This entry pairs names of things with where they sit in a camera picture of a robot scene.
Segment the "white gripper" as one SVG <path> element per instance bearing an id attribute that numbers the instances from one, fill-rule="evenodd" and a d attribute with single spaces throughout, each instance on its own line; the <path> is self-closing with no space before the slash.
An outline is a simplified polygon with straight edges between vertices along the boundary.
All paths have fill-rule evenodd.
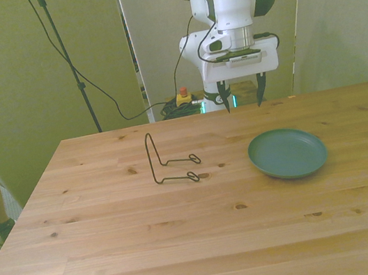
<path id="1" fill-rule="evenodd" d="M 279 60 L 275 37 L 256 40 L 248 49 L 235 52 L 219 52 L 204 54 L 201 68 L 202 79 L 206 83 L 217 82 L 217 90 L 228 113 L 229 91 L 226 80 L 256 74 L 257 104 L 260 107 L 266 88 L 266 74 L 264 72 L 277 69 Z"/>

